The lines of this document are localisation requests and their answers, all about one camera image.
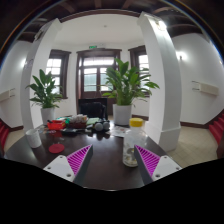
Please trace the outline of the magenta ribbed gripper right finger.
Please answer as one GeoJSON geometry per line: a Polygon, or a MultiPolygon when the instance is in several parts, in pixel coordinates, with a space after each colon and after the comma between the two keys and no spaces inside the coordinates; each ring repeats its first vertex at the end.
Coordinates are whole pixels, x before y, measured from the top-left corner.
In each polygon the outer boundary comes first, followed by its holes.
{"type": "Polygon", "coordinates": [[[134,156],[145,185],[181,170],[181,167],[169,156],[158,156],[138,145],[134,146],[134,156]]]}

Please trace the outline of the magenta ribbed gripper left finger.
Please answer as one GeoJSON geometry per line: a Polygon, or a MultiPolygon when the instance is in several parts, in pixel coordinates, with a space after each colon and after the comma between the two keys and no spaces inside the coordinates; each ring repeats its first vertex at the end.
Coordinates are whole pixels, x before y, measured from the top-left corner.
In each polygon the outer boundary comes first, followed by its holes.
{"type": "Polygon", "coordinates": [[[88,145],[68,156],[57,156],[44,170],[81,186],[92,156],[93,145],[88,145]]]}

